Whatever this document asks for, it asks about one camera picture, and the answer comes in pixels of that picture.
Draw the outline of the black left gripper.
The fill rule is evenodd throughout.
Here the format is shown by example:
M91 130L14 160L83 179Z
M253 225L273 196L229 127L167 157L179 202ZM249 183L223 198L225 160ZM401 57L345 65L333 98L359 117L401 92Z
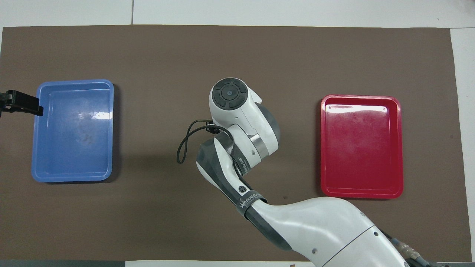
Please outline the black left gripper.
M8 90L0 93L0 116L2 113L29 113L42 116L44 108L39 98L17 90Z

